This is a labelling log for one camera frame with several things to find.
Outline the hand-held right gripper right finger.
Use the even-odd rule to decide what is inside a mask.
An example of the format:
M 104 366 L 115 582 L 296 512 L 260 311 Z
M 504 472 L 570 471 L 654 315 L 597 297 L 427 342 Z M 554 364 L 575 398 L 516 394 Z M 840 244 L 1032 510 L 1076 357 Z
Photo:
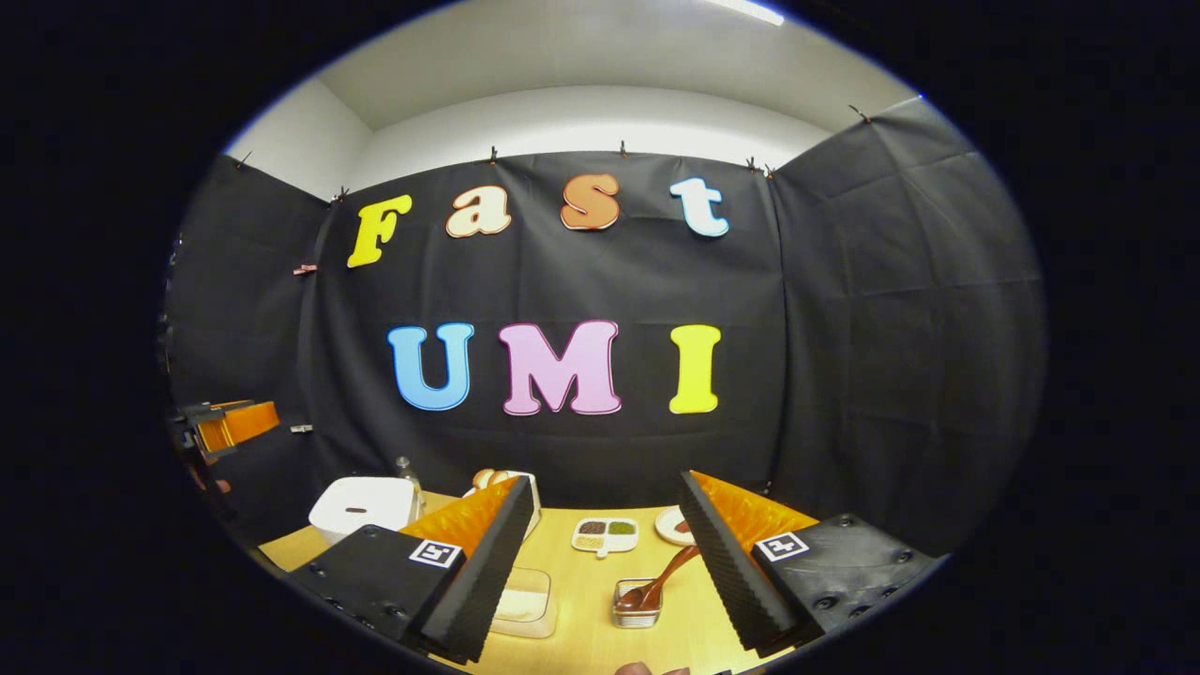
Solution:
M 744 649 L 776 655 L 866 625 L 942 567 L 852 513 L 814 518 L 698 471 L 678 504 Z

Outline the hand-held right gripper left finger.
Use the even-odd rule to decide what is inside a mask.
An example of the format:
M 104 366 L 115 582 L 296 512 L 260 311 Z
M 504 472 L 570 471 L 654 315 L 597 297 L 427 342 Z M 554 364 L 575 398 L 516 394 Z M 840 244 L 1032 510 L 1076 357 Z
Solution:
M 359 527 L 292 589 L 386 643 L 476 662 L 533 512 L 532 479 L 509 477 L 398 531 Z

